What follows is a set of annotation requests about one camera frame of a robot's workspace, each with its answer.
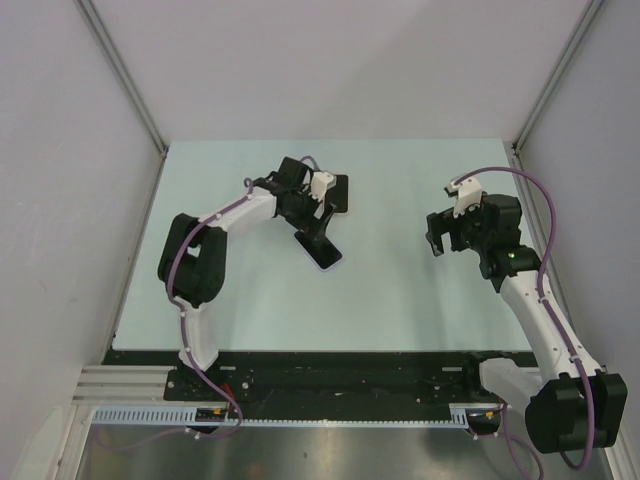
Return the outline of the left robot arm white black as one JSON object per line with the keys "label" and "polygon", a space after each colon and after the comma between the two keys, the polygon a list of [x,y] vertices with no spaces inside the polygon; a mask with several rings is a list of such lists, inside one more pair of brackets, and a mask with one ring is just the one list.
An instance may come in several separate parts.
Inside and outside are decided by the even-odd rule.
{"label": "left robot arm white black", "polygon": [[219,349],[205,311],[222,289],[231,239],[281,217],[315,265],[325,271],[343,254],[327,237],[336,214],[349,207],[349,177],[323,170],[311,156],[285,157],[265,177],[244,180],[245,193],[220,210],[200,217],[177,215],[158,264],[157,275],[169,301],[180,311],[180,360],[191,367],[186,387],[197,398],[214,397],[220,374],[210,367]]}

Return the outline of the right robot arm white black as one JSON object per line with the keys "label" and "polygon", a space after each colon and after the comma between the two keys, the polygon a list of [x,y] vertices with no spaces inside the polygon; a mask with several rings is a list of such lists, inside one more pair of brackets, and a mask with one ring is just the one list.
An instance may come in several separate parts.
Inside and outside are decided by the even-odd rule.
{"label": "right robot arm white black", "polygon": [[608,448],[616,443],[628,395],[623,378],[608,373],[581,346],[559,309],[536,251],[521,242],[518,198],[484,193],[458,214],[449,208],[426,218],[432,252],[444,252],[448,235],[454,252],[472,250],[480,271],[516,316],[539,373],[530,374],[505,357],[482,360],[463,373],[461,388],[473,401],[491,394],[525,420],[541,453]]}

